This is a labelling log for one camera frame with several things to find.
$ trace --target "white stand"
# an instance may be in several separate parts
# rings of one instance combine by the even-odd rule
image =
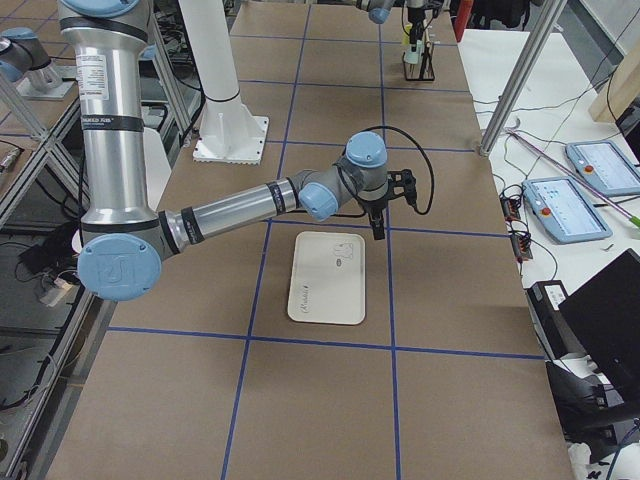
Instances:
[[[242,103],[222,0],[181,0],[180,8],[207,96],[193,157],[260,163],[269,119],[254,117]]]

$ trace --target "black monitor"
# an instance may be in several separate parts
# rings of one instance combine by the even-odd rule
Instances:
[[[626,250],[560,312],[622,398],[640,401],[640,256]]]

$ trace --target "white tray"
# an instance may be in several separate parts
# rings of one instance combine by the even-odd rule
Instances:
[[[365,316],[364,239],[302,232],[296,238],[287,313],[296,322],[357,325]]]

